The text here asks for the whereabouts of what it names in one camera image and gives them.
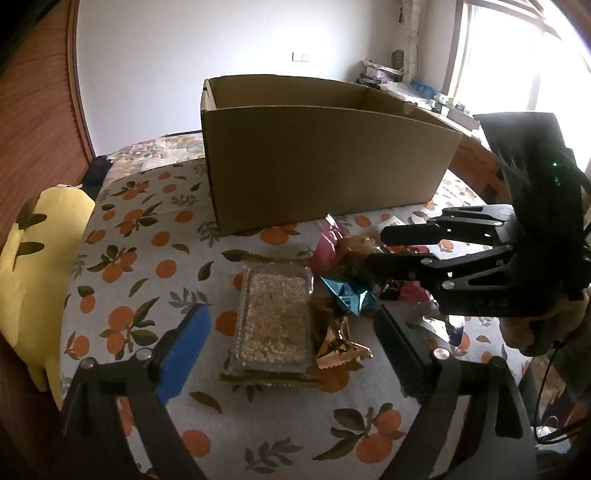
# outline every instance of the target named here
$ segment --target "yellow plush toy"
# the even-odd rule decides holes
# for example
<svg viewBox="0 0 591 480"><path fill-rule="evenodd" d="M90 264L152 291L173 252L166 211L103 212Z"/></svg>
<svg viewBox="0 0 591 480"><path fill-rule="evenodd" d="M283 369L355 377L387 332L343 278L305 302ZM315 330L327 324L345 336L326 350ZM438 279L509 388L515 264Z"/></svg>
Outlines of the yellow plush toy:
<svg viewBox="0 0 591 480"><path fill-rule="evenodd" d="M32 208L25 205L0 254L0 332L59 407L64 299L94 206L79 189L45 190Z"/></svg>

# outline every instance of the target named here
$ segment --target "cardboard box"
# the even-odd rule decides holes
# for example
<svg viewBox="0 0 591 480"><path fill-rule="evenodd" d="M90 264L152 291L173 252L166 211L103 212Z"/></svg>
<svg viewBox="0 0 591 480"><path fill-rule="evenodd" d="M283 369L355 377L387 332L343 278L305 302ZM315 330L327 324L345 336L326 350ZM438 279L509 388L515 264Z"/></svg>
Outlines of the cardboard box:
<svg viewBox="0 0 591 480"><path fill-rule="evenodd" d="M206 80L202 128L220 233L431 200L462 135L405 107L332 80Z"/></svg>

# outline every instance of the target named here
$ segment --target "orange print tablecloth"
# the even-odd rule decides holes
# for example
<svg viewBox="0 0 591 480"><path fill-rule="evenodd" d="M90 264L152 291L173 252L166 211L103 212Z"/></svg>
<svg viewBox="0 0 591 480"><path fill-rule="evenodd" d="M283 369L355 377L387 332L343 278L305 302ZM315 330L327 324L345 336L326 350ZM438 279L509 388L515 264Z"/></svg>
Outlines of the orange print tablecloth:
<svg viewBox="0 0 591 480"><path fill-rule="evenodd" d="M167 410L208 478L379 478L412 425L418 404L402 394L371 321L355 320L351 327L374 358L356 371L316 371L323 381L319 388L233 387L219 380L236 324L241 255L301 254L315 248L321 223L220 238L208 188L206 163L196 158L116 180L99 195L64 311L64 394L80 358L93 356L101 363L127 359L175 328L192 305L203 303L210 308L214 329L181 396ZM482 204L447 172L431 202L338 220L356 234L391 216L421 223L446 206ZM445 258L482 248L444 241L432 250ZM479 362L502 355L519 381L527 358L503 344L498 320L466 320L461 358ZM119 412L138 466L149 471L129 405L120 403ZM451 458L452 437L438 468Z"/></svg>

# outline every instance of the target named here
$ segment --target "screw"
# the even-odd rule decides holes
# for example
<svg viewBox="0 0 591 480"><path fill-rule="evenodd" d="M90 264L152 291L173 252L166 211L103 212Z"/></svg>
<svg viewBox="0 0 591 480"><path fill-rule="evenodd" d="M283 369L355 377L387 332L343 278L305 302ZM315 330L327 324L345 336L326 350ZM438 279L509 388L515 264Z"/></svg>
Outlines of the screw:
<svg viewBox="0 0 591 480"><path fill-rule="evenodd" d="M80 362L80 368L83 368L84 370L90 370L95 365L96 359L92 358L91 356L87 356L84 360Z"/></svg>
<svg viewBox="0 0 591 480"><path fill-rule="evenodd" d="M438 360L447 360L449 358L449 351L444 348L436 348L433 351L433 356Z"/></svg>
<svg viewBox="0 0 591 480"><path fill-rule="evenodd" d="M149 348L142 348L141 350L137 351L135 357L141 362L150 360L152 358L152 350L150 350Z"/></svg>

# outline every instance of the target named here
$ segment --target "cable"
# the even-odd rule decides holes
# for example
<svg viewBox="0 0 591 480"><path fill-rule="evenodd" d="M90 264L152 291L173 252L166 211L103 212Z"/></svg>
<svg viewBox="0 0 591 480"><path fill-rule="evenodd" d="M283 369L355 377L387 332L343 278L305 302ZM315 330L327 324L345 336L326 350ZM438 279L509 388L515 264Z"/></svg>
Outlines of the cable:
<svg viewBox="0 0 591 480"><path fill-rule="evenodd" d="M538 392L538 399L535 402L535 410L534 410L534 438L535 441L541 445L554 445L556 443L561 443L571 437L573 437L574 435L577 435L579 432L579 430L577 430L579 427L581 427L585 421L586 418L576 421L575 423L571 424L571 425L566 425L561 429L557 429L555 432L549 433L548 435L544 435L543 437L538 437L538 412L540 410L540 402L542 399L542 392L544 391L544 386L546 384L546 379L548 378L548 373L550 373L550 367L552 366L552 363L554 362L554 358L556 357L556 353L558 353L558 350L560 350L564 344L563 343L558 343L556 342L557 346L555 346L554 351L552 352L552 355L550 355L550 360L548 360L548 366L546 367L546 372L544 374L544 378L542 379L542 384L540 385L540 390Z"/></svg>

